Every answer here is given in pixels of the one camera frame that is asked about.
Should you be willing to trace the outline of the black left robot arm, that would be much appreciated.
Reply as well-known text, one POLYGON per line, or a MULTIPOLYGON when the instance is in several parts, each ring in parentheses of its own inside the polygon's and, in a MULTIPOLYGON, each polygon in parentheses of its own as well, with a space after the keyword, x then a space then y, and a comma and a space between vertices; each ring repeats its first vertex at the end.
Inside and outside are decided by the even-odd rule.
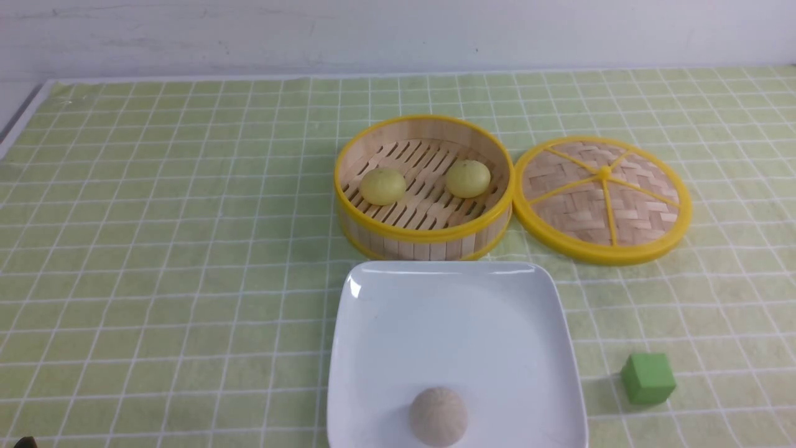
POLYGON ((18 439, 12 448, 38 448, 36 439, 32 436, 25 436, 18 439))

